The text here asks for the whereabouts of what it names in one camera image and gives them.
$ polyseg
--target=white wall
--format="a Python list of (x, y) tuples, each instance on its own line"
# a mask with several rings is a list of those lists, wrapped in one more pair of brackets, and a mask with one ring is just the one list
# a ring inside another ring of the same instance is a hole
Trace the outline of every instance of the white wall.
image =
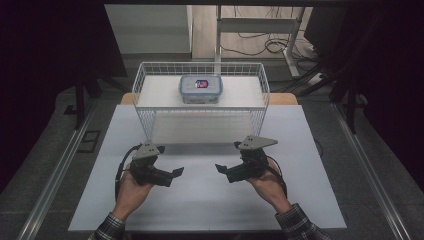
[(191, 52), (191, 6), (105, 8), (121, 54)]

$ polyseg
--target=black curtain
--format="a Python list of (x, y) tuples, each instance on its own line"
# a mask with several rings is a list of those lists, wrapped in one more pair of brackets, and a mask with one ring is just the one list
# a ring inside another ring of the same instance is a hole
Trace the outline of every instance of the black curtain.
[(357, 76), (370, 123), (424, 190), (424, 8), (390, 5)]
[(0, 9), (3, 190), (46, 127), (58, 93), (79, 75), (126, 71), (103, 4), (12, 1)]

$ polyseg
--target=wire basket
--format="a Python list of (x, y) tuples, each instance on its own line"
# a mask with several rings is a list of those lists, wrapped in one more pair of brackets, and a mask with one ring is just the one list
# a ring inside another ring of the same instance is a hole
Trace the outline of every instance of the wire basket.
[[(187, 74), (219, 74), (219, 102), (184, 104), (178, 85)], [(146, 137), (156, 144), (233, 143), (260, 134), (269, 86), (261, 63), (143, 62), (133, 103)]]

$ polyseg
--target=sleeve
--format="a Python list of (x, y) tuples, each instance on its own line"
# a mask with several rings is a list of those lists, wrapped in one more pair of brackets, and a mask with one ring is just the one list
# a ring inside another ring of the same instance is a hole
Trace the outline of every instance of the sleeve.
[(330, 240), (330, 236), (315, 224), (303, 212), (299, 204), (293, 204), (292, 209), (285, 214), (275, 214), (284, 236), (289, 240)]
[(109, 213), (105, 221), (91, 234), (88, 240), (120, 240), (124, 236), (124, 232), (125, 223)]

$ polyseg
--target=human hand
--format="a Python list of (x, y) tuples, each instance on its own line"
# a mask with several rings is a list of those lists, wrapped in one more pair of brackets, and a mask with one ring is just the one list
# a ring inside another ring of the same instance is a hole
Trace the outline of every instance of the human hand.
[[(269, 166), (278, 172), (279, 170), (274, 161), (270, 158), (267, 160)], [(265, 171), (259, 178), (249, 178), (246, 181), (252, 184), (258, 195), (271, 204), (277, 213), (283, 214), (292, 208), (284, 194), (279, 179), (270, 171)]]
[(139, 185), (131, 173), (128, 171), (130, 164), (121, 178), (119, 194), (116, 200), (115, 208), (112, 211), (113, 216), (125, 222), (128, 216), (136, 210), (146, 200), (153, 184), (147, 183)]

